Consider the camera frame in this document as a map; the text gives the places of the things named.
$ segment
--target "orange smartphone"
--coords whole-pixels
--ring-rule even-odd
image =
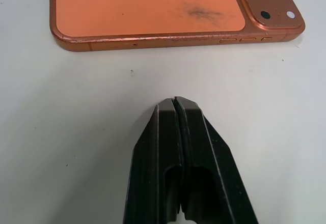
[[[50,0],[50,29],[72,51],[289,41],[293,0]]]

